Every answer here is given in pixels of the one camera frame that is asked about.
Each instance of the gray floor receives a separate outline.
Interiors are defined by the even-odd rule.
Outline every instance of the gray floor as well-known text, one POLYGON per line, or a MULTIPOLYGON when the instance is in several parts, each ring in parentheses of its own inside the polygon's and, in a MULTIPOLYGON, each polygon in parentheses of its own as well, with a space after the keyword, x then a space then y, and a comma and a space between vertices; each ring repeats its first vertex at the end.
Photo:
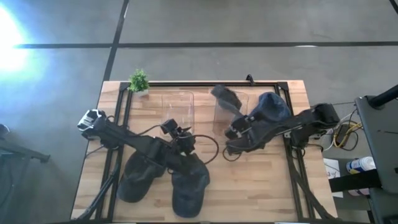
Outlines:
MULTIPOLYGON (((0 17, 9 13, 21 39, 6 32, 0 47, 6 37, 20 44, 111 43, 122 3, 3 0, 0 17)), ((388 0, 130 0, 120 42, 388 41, 398 40, 397 19, 388 0)), ((87 145, 76 123, 97 104, 109 52, 0 52, 0 123, 20 145, 51 154, 48 164, 31 163, 8 217, 13 223, 69 219, 87 145)), ((110 79, 126 80, 136 68, 151 80, 242 80, 250 73, 305 80, 311 104, 338 103, 396 85, 397 58, 398 47, 119 49, 110 79)), ((336 109, 344 116, 353 106, 336 109)), ((332 148, 325 157, 366 156, 361 139, 355 151, 332 148)))

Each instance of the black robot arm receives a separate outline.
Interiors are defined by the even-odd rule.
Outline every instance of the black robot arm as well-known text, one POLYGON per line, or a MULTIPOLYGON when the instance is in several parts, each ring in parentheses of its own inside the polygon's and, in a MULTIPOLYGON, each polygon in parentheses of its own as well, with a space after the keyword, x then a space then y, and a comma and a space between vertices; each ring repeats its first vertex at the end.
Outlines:
POLYGON ((241 105, 240 100, 233 91, 218 85, 211 93, 223 109, 235 114, 235 119, 225 131, 229 138, 226 142, 229 155, 262 149, 267 142, 280 134, 290 138, 292 147, 305 147, 310 136, 325 134, 326 129, 335 127, 340 121, 331 104, 316 105, 282 121, 269 119, 261 110, 251 115, 242 115, 236 107, 241 105))
POLYGON ((104 111, 89 110, 78 123, 78 128, 85 138, 100 138, 101 144, 108 149, 127 144, 146 156, 147 161, 157 166, 167 167, 177 172, 186 173, 185 156, 195 148, 195 138, 188 132, 189 128, 178 127, 174 119, 160 125, 165 134, 170 134, 170 142, 152 136, 143 136, 122 128, 110 121, 104 111))
POLYGON ((291 146, 304 147, 310 136, 324 134, 326 129, 335 127, 340 121, 330 104, 316 105, 312 109, 267 126, 259 124, 264 119, 266 118, 255 114, 252 117, 242 116, 232 122, 226 132, 227 136, 231 137, 226 142, 228 153, 239 154, 263 148, 267 142, 280 134, 286 134, 290 138, 291 146))

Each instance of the wooden tabletop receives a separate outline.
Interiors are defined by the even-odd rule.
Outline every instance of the wooden tabletop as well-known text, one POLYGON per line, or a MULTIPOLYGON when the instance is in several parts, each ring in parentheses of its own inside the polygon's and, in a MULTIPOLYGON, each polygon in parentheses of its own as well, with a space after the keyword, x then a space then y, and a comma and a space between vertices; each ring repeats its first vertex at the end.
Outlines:
MULTIPOLYGON (((287 82, 294 113, 308 109, 304 82, 301 80, 287 82)), ((104 110, 107 115, 114 114, 119 84, 119 82, 104 82, 98 109, 104 110)), ((224 160, 221 151, 226 138, 220 134, 221 124, 214 123, 215 113, 218 121, 224 116, 216 109, 216 100, 210 94, 211 89, 212 87, 200 86, 150 87, 148 96, 139 98, 133 95, 129 116, 129 128, 134 132, 143 131, 171 116, 184 125, 192 121, 195 134, 206 134, 216 138, 221 150, 218 157, 207 165, 211 182, 206 188, 199 216, 186 219, 174 214, 171 176, 165 173, 161 178, 155 179, 147 195, 140 202, 126 203, 117 199, 114 222, 297 221, 282 137, 274 138, 264 149, 244 153, 236 162, 224 160)), ((261 93, 274 91, 273 87, 264 86, 231 87, 231 89, 238 91, 243 101, 247 99, 246 113, 257 105, 261 93)), ((125 102, 126 99, 123 99, 120 121, 123 120, 125 102)), ((153 129, 148 135, 163 136, 160 129, 153 129)), ((88 152, 99 146, 99 142, 90 142, 88 152)), ((216 150, 212 142, 202 138, 197 138, 195 148, 194 152, 203 161, 210 159, 216 150)), ((122 170, 133 152, 133 148, 125 146, 122 170)), ((72 212, 73 218, 82 214, 98 193, 105 158, 106 150, 103 149, 85 160, 72 212)), ((307 147, 304 161, 312 192, 326 210, 336 217, 336 208, 319 148, 307 147)), ((107 201, 104 210, 108 210, 107 201)))

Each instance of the white container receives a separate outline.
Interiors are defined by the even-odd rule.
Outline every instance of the white container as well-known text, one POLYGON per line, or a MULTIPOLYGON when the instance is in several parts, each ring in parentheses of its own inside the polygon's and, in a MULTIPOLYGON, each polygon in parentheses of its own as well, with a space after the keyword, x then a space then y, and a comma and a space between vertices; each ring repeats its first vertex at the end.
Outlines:
POLYGON ((347 171, 350 174, 357 174, 360 172, 375 169, 373 157, 368 156, 361 159, 356 159, 354 161, 347 163, 347 171))
POLYGON ((146 95, 148 95, 148 89, 146 89, 144 91, 134 92, 133 94, 138 97, 146 96, 146 95))
POLYGON ((352 196, 369 195, 369 189, 349 190, 348 193, 352 196))

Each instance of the clear plastic container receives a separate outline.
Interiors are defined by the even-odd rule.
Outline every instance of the clear plastic container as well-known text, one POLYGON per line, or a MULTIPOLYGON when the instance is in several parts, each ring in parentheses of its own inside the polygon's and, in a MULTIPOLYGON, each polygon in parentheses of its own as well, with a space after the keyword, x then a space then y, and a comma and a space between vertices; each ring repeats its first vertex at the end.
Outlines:
POLYGON ((190 132, 195 130, 195 112, 193 93, 190 91, 173 91, 162 95, 162 123, 168 119, 174 119, 181 128, 191 127, 190 132))
MULTIPOLYGON (((242 106, 239 109, 240 114, 248 113, 248 101, 249 95, 246 93, 235 92, 238 99, 241 101, 242 106)), ((224 136, 224 131, 228 129, 234 117, 239 114, 234 114, 229 110, 223 109, 217 100, 215 105, 214 120, 213 120, 213 132, 217 136, 224 136)))

